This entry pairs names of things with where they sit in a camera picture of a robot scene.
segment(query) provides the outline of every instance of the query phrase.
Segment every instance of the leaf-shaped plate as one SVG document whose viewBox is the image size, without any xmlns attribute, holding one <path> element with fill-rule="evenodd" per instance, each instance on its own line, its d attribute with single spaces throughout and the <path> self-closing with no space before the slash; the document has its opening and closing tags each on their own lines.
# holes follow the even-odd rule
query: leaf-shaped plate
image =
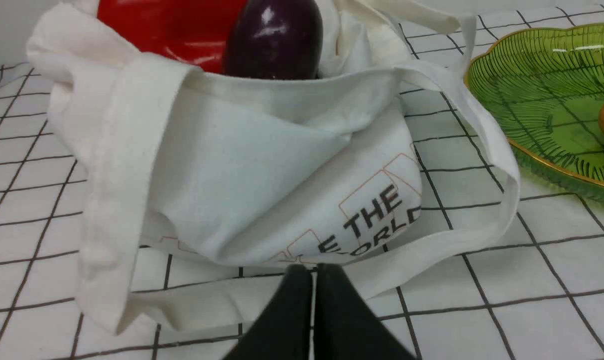
<svg viewBox="0 0 604 360">
<path fill-rule="evenodd" d="M 604 203 L 604 23 L 514 32 L 476 57 L 465 81 L 520 166 Z"/>
</svg>

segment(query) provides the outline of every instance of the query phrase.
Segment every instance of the canvas bag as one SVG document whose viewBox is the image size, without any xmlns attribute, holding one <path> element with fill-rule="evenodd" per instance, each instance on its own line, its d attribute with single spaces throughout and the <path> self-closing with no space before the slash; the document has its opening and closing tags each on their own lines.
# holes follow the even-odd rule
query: canvas bag
<svg viewBox="0 0 604 360">
<path fill-rule="evenodd" d="M 94 18 L 97 4 L 62 3 L 44 14 L 28 56 L 55 82 L 55 133 L 89 171 L 76 300 L 105 330 L 121 333 L 140 315 L 180 332 L 254 321 L 280 280 L 131 293 L 139 244 L 229 266 L 350 263 L 349 278 L 369 299 L 491 244 L 511 223 L 516 162 L 461 80 L 473 16 L 410 0 L 318 0 L 325 79 L 306 82 L 225 77 L 141 54 Z M 467 54 L 451 70 L 410 59 L 380 11 L 443 33 L 462 25 Z M 484 227 L 354 261 L 420 214 L 419 166 L 394 100 L 400 82 L 448 96 L 507 174 L 503 199 Z"/>
</svg>

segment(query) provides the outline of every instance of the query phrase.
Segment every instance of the purple eggplant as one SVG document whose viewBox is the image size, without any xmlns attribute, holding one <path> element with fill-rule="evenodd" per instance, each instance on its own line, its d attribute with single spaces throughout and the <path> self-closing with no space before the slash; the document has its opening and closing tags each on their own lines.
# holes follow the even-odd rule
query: purple eggplant
<svg viewBox="0 0 604 360">
<path fill-rule="evenodd" d="M 224 72 L 240 78 L 310 80 L 322 52 L 315 0 L 249 0 L 231 32 Z"/>
</svg>

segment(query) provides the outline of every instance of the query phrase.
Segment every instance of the bag strap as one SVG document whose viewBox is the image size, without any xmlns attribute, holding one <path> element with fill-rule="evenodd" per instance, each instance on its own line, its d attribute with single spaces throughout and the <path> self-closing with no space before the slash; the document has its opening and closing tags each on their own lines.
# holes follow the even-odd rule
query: bag strap
<svg viewBox="0 0 604 360">
<path fill-rule="evenodd" d="M 437 85 L 457 111 L 477 132 L 488 161 L 507 175 L 496 217 L 485 226 L 437 232 L 345 267 L 360 296 L 370 299 L 406 283 L 450 256 L 486 248 L 508 230 L 519 203 L 519 169 L 508 141 L 492 115 L 476 100 L 464 83 L 436 64 L 415 60 L 399 66 L 403 79 L 414 84 L 421 77 Z"/>
<path fill-rule="evenodd" d="M 462 31 L 464 38 L 464 55 L 458 59 L 450 70 L 456 76 L 462 78 L 473 55 L 473 48 L 475 47 L 475 35 L 476 35 L 476 18 L 474 14 L 462 13 L 462 14 L 450 14 L 432 7 L 425 6 L 414 0 L 360 0 L 370 7 L 381 10 L 387 14 L 392 14 L 395 18 L 409 21 L 417 25 L 429 28 L 438 32 L 439 34 L 451 34 L 456 30 Z M 439 88 L 434 86 L 429 81 L 416 82 L 414 85 L 418 85 L 424 89 L 438 91 Z"/>
<path fill-rule="evenodd" d="M 76 300 L 110 330 L 130 292 L 155 158 L 181 84 L 195 69 L 153 54 L 133 60 L 116 82 L 94 145 Z"/>
<path fill-rule="evenodd" d="M 95 146 L 77 301 L 87 316 L 115 334 L 141 314 L 178 332 L 254 321 L 281 280 L 279 276 L 237 278 L 130 293 L 153 164 L 172 104 L 193 69 L 151 54 L 129 64 L 116 84 L 113 98 L 117 101 L 107 111 L 103 135 Z M 364 299 L 406 283 L 440 260 L 494 243 L 508 229 L 519 200 L 519 171 L 508 142 L 462 79 L 419 60 L 383 71 L 393 71 L 413 84 L 422 81 L 438 86 L 476 130 L 488 160 L 508 175 L 508 181 L 496 217 L 484 227 L 428 235 L 345 266 Z"/>
</svg>

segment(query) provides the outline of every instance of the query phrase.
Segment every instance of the red bell pepper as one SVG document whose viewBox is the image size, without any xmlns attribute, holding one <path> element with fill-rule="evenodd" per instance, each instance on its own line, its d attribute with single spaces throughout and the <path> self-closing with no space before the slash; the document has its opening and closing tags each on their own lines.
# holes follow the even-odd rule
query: red bell pepper
<svg viewBox="0 0 604 360">
<path fill-rule="evenodd" d="M 247 0 L 100 0 L 98 19 L 142 52 L 221 74 L 226 41 Z"/>
</svg>

